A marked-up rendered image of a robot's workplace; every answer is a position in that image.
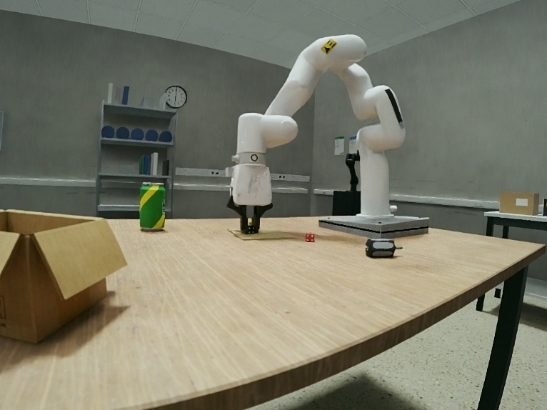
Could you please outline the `beige square mat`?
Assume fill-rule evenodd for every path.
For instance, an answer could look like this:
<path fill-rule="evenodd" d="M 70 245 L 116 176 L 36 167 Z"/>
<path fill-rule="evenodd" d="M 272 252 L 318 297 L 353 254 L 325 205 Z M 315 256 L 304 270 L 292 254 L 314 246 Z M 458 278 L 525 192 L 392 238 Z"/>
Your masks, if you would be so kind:
<path fill-rule="evenodd" d="M 295 236 L 284 233 L 277 229 L 259 229 L 256 234 L 244 234 L 240 229 L 228 229 L 229 232 L 239 237 L 243 241 L 252 240 L 274 240 L 274 239 L 296 239 Z"/>

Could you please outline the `green drink can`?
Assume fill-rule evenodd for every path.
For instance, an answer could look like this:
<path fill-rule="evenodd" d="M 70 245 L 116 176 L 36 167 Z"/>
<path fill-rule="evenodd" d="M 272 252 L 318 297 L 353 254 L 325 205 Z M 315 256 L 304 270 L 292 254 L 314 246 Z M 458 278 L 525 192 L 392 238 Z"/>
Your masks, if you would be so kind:
<path fill-rule="evenodd" d="M 140 189 L 140 227 L 144 231 L 161 231 L 165 227 L 163 184 L 143 183 Z"/>

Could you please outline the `brown cardboard box with flaps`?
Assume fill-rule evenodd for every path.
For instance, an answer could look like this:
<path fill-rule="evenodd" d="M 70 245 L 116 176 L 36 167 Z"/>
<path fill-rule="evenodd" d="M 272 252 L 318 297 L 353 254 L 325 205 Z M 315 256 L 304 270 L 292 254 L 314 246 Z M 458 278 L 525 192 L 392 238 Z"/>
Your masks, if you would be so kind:
<path fill-rule="evenodd" d="M 127 265 L 105 218 L 0 209 L 0 335 L 39 343 L 105 299 L 106 277 Z"/>

